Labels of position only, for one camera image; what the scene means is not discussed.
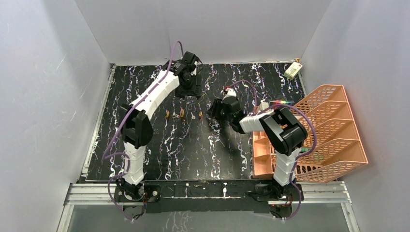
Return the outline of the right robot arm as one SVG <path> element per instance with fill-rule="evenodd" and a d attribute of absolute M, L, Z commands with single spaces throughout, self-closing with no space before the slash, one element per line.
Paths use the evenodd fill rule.
<path fill-rule="evenodd" d="M 226 121 L 238 133 L 266 134 L 275 151 L 276 168 L 272 185 L 267 190 L 257 190 L 256 196 L 272 195 L 278 200 L 285 200 L 296 186 L 294 170 L 308 131 L 292 111 L 308 119 L 301 110 L 286 104 L 275 104 L 258 113 L 246 113 L 234 96 L 214 100 L 207 111 L 210 118 Z"/>

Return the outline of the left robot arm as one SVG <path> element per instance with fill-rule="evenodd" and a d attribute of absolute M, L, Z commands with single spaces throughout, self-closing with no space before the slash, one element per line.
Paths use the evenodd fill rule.
<path fill-rule="evenodd" d="M 166 67 L 159 72 L 147 90 L 129 105 L 121 107 L 124 122 L 119 129 L 125 145 L 127 164 L 125 175 L 116 184 L 126 199 L 139 201 L 144 196 L 145 150 L 153 137 L 151 119 L 157 108 L 171 93 L 182 99 L 200 99 L 202 77 L 197 70 L 200 63 L 200 59 L 191 52 L 185 52 L 179 60 L 166 62 Z"/>

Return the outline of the silver key pair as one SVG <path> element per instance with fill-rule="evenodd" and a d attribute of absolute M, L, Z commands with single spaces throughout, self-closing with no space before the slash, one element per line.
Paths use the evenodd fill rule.
<path fill-rule="evenodd" d="M 173 114 L 172 114 L 172 118 L 173 118 L 173 119 L 180 119 L 180 115 L 179 115 L 179 114 L 176 114 L 176 113 L 173 113 Z"/>

